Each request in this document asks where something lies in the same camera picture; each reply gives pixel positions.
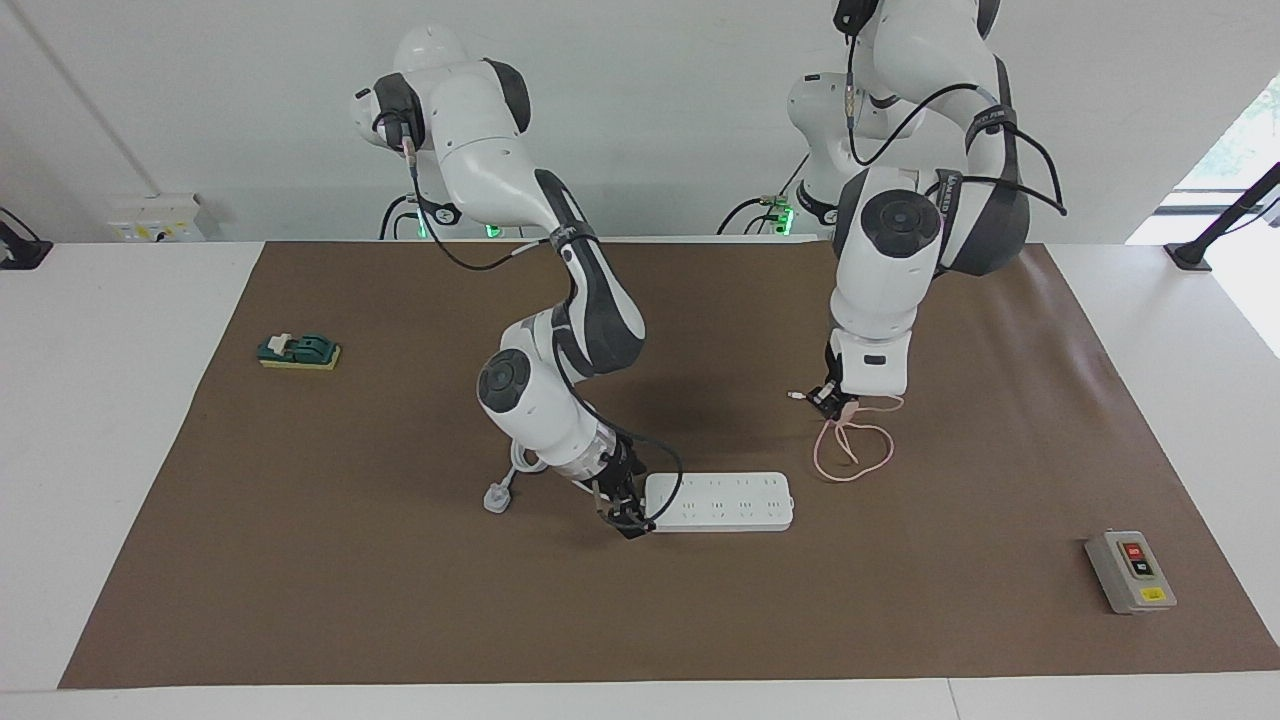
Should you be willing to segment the brown table mat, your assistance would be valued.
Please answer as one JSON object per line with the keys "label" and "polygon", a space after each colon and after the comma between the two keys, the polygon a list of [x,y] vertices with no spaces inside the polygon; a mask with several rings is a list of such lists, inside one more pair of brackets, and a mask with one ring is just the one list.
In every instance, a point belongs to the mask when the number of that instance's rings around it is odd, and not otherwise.
{"label": "brown table mat", "polygon": [[[646,318],[584,386],[691,471],[780,471],[776,533],[625,539],[547,473],[481,506],[475,380],[562,299],[425,243],[270,243],[79,637],[64,688],[1239,673],[1276,644],[1050,255],[933,286],[893,461],[824,483],[824,243],[607,250]],[[340,345],[276,369],[280,333]],[[1139,530],[1175,609],[1115,614],[1084,541]]]}

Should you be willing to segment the green knife switch yellow base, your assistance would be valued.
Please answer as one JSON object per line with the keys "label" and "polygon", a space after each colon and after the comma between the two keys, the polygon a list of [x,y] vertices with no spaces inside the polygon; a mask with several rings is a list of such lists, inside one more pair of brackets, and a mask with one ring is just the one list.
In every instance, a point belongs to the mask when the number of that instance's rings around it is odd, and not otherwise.
{"label": "green knife switch yellow base", "polygon": [[340,359],[342,347],[323,334],[280,333],[257,346],[260,365],[276,369],[332,370]]}

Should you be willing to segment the white power strip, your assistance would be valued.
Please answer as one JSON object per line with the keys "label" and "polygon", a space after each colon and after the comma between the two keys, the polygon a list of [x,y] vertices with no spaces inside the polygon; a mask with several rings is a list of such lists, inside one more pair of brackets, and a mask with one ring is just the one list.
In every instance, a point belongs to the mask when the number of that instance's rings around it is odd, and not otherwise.
{"label": "white power strip", "polygon": [[782,532],[794,521],[788,479],[780,471],[673,473],[645,478],[646,515],[659,533]]}

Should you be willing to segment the grey push-button switch box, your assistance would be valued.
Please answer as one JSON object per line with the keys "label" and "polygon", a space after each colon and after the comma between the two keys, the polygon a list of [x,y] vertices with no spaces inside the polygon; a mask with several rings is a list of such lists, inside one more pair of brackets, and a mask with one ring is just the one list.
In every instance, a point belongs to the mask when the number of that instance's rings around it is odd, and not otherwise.
{"label": "grey push-button switch box", "polygon": [[1083,547],[1115,614],[1142,615],[1178,606],[1169,579],[1142,532],[1106,530],[1088,537]]}

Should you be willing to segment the small black table clamp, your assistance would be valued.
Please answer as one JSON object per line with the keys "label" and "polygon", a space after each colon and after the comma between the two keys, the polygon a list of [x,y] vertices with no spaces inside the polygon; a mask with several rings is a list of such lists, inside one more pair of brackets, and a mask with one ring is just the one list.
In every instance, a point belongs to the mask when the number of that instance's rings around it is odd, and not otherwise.
{"label": "small black table clamp", "polygon": [[15,213],[0,205],[0,270],[33,270],[54,242],[41,238]]}

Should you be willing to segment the white wall outlet box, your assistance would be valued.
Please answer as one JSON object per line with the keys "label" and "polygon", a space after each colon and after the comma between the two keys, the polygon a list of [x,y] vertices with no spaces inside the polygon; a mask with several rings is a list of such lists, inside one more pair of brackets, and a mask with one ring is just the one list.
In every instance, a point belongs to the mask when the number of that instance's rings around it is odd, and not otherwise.
{"label": "white wall outlet box", "polygon": [[111,200],[106,223],[125,242],[205,242],[218,234],[216,220],[196,193],[116,197]]}

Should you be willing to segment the black angled stand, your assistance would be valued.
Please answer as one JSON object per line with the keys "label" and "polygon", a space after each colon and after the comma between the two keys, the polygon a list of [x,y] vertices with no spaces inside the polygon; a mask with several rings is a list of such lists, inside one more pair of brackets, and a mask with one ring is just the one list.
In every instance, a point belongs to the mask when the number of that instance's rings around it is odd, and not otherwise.
{"label": "black angled stand", "polygon": [[1247,188],[1236,201],[1228,206],[1215,218],[1194,240],[1185,243],[1166,243],[1164,251],[1172,264],[1183,272],[1212,272],[1206,255],[1215,241],[1230,232],[1242,229],[1245,223],[1243,218],[1251,213],[1266,213],[1271,206],[1280,204],[1280,195],[1268,206],[1261,202],[1280,187],[1280,161],[1274,163],[1249,188]]}

